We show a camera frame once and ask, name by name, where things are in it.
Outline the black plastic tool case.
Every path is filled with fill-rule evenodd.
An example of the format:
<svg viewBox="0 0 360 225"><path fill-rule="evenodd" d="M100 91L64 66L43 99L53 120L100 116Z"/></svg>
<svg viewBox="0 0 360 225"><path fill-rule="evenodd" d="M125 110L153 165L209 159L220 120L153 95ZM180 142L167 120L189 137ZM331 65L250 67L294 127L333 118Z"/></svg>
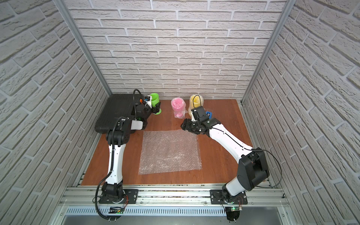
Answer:
<svg viewBox="0 0 360 225"><path fill-rule="evenodd" d="M95 131L106 134L113 128L119 117L133 118L134 116L133 94L112 94L95 123Z"/></svg>

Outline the right aluminium corner post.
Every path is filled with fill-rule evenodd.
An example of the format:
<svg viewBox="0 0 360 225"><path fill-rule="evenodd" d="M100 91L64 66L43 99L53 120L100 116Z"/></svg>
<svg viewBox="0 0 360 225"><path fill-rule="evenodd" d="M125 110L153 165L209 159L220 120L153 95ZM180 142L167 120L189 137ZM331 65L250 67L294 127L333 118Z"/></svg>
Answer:
<svg viewBox="0 0 360 225"><path fill-rule="evenodd" d="M252 87L254 86L255 84L255 81L257 79L257 77L260 75L260 71L262 69L262 67L264 66L267 58L269 57L269 55L271 54L271 51L274 47L274 45L276 44L276 41L280 35L280 32L282 31L283 27L285 26L285 23L294 7L296 3L296 0L289 0L289 1L286 1L285 5L284 5L284 8L283 8L283 11L282 13L280 14L280 17L276 23L276 26L269 38L269 41L264 49L264 52L259 60L259 63L257 65L257 68L247 86L247 89L241 99L241 105L243 105L243 103L246 101L246 99L248 98L248 96L250 95L250 91L252 89Z"/></svg>

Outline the green plastic wine glass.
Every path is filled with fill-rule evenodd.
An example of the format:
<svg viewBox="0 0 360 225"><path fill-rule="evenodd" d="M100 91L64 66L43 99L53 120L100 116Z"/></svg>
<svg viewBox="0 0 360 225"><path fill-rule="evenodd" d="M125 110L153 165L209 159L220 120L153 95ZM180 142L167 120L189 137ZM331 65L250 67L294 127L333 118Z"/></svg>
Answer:
<svg viewBox="0 0 360 225"><path fill-rule="evenodd" d="M151 96L151 110L152 110L152 113L155 114L155 115L158 115L161 113L161 102L160 102L160 99L159 99L159 95L157 93L152 93L150 94Z"/></svg>

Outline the aluminium corner post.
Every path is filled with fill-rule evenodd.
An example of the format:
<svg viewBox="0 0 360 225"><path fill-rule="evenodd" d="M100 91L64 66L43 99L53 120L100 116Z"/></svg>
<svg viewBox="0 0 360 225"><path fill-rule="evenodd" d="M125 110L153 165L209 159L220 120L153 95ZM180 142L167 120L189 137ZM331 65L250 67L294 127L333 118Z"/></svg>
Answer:
<svg viewBox="0 0 360 225"><path fill-rule="evenodd" d="M105 92L107 93L108 96L111 96L112 91L111 91L109 85L107 84L107 82L106 82L106 80L105 80L105 78L104 78L104 76L103 76L103 74L101 72L101 69L100 69L99 65L97 64L93 54L91 53L91 51L89 49L89 46L87 45L83 35L81 34L80 29L78 28L78 26L77 26L74 18L72 17L69 9L67 8L65 1L63 1L63 0L54 0L54 3L56 5L56 7L58 8L60 14L62 15L64 21L68 25L68 28L72 32L75 40L79 44L79 47L82 50L85 58L87 59L90 66L94 70L94 73L97 76L98 80L100 81L103 89L105 90Z"/></svg>
<svg viewBox="0 0 360 225"><path fill-rule="evenodd" d="M260 75L260 71L262 69L262 67L264 66L267 58L269 57L269 55L271 54L271 51L274 47L274 45L276 44L276 41L280 35L280 32L282 31L283 27L285 26L285 23L294 7L296 3L296 0L289 0L289 1L286 1L285 5L284 5L284 8L283 8L283 11L282 13L280 14L280 17L276 23L276 26L269 38L269 41L264 49L264 52L259 60L259 63L257 65L257 68L247 86L247 89L241 99L241 105L243 105L243 103L246 101L246 99L248 98L248 96L250 95L250 91L252 89L252 87L254 86L255 84L255 81L257 79L257 77Z"/></svg>

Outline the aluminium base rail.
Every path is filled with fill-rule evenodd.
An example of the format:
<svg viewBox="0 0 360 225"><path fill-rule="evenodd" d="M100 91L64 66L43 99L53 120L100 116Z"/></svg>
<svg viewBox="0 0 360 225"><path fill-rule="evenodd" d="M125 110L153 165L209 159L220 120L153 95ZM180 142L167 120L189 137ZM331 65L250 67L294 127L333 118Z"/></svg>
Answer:
<svg viewBox="0 0 360 225"><path fill-rule="evenodd" d="M221 184L126 185L128 204L100 204L94 186L69 187L52 225L293 225L279 188L255 188L225 202Z"/></svg>

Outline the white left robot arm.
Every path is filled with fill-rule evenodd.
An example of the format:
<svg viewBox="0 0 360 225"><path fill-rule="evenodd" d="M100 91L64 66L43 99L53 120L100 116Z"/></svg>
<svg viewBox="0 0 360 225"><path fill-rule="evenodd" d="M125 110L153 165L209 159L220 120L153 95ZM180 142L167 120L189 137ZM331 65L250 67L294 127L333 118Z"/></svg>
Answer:
<svg viewBox="0 0 360 225"><path fill-rule="evenodd" d="M126 144L130 134L135 130L144 130L150 115L161 113L161 102L157 100L140 100L132 109L129 116L121 116L107 133L106 140L109 144L109 169L102 184L102 197L112 198L113 202L120 202L125 193L123 191L122 163Z"/></svg>

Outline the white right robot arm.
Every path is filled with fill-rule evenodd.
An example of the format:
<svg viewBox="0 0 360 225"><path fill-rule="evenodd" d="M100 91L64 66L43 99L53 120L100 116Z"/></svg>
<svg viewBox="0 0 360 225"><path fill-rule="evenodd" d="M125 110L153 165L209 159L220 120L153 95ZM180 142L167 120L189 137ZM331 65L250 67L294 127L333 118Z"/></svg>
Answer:
<svg viewBox="0 0 360 225"><path fill-rule="evenodd" d="M206 121L185 119L181 129L193 134L204 134L218 142L238 163L237 175L222 187L223 199L232 198L243 191L250 191L270 175L266 155L261 148L240 141L215 118Z"/></svg>

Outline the blue tape dispenser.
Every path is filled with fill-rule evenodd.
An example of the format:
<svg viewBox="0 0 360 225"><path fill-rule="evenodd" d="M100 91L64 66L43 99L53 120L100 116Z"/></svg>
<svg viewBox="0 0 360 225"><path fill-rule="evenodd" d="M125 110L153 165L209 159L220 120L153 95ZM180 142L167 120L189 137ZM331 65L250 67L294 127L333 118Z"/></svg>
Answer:
<svg viewBox="0 0 360 225"><path fill-rule="evenodd" d="M206 111L206 114L208 115L209 119L212 118L212 112Z"/></svg>

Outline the left aluminium corner post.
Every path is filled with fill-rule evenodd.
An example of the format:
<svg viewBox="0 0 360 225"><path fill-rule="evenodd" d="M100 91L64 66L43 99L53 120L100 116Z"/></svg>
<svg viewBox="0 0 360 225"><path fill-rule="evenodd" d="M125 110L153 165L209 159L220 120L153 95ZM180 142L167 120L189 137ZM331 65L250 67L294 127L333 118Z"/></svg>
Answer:
<svg viewBox="0 0 360 225"><path fill-rule="evenodd" d="M103 76L103 74L101 72L101 69L100 69L99 65L97 64L93 54L91 53L91 51L89 49L89 46L87 45L83 35L81 34L80 29L78 28L78 26L77 26L74 18L72 17L69 9L67 8L65 1L63 1L63 0L54 0L54 3L56 5L56 7L58 8L60 14L62 15L64 21L68 25L68 28L72 32L75 40L79 44L79 47L82 50L85 58L87 59L90 66L94 70L94 73L97 76L98 80L100 81L103 89L105 90L105 92L107 93L108 96L111 96L112 91L111 91L109 85L107 84L107 82L106 82L106 80L105 80L105 78L104 78L104 76Z"/></svg>

